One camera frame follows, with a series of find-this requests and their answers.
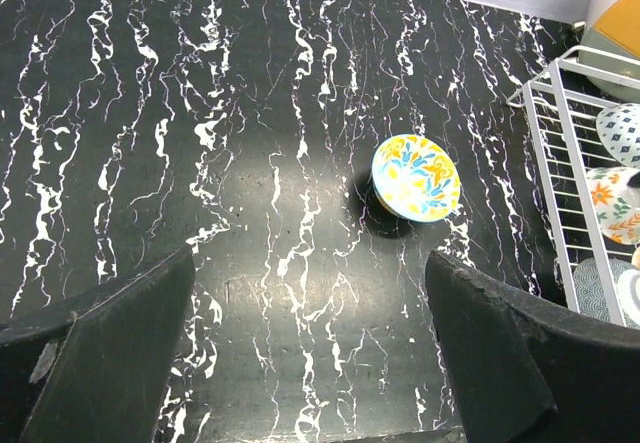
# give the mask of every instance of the bowl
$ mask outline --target bowl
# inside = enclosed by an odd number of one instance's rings
[[[596,117],[596,130],[611,156],[640,170],[640,104],[605,108]]]
[[[382,206],[401,218],[438,221],[458,206],[460,178],[453,161],[422,136],[385,140],[373,156],[371,176]]]

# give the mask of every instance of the dish rack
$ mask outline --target dish rack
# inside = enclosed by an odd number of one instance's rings
[[[620,103],[587,94],[584,80],[575,74],[636,90],[640,90],[640,80],[579,63],[579,52],[640,67],[636,60],[575,46],[525,83],[507,104],[526,111],[567,306],[580,312],[573,270],[580,261],[593,257],[611,322],[624,326],[609,257],[630,260],[634,248],[603,237],[586,180],[591,168],[620,166],[599,141],[595,128],[597,114]]]

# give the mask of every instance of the black marble surface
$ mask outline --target black marble surface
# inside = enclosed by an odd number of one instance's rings
[[[189,242],[157,442],[457,426],[433,248],[563,299],[504,106],[560,24],[459,0],[2,0],[0,29],[0,320]],[[373,152],[403,132],[457,164],[438,224],[370,198]]]

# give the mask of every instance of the yellow floral bowl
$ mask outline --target yellow floral bowl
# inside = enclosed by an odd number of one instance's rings
[[[422,136],[384,141],[373,156],[371,176],[382,206],[407,220],[441,220],[458,206],[460,178],[453,161]]]

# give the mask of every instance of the plate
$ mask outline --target plate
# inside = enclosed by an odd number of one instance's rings
[[[457,206],[460,178],[449,155],[418,135],[397,135],[377,149],[373,185],[391,213],[418,222],[438,221]]]
[[[631,263],[613,258],[609,259],[609,265],[611,266],[616,295],[625,315],[627,326],[640,329],[640,306],[633,309],[634,298],[631,292],[631,288],[635,288],[636,283],[640,283],[640,279],[634,279],[634,275],[640,276],[640,271]],[[580,314],[602,321],[611,321],[598,266],[594,258],[588,258],[576,267],[573,272],[573,281]]]
[[[587,172],[587,186],[602,233],[616,243],[640,241],[640,189],[629,182],[635,168],[593,168]]]
[[[640,170],[640,104],[605,108],[596,118],[596,130],[611,156]]]
[[[631,255],[631,264],[636,268],[640,268],[640,246]]]

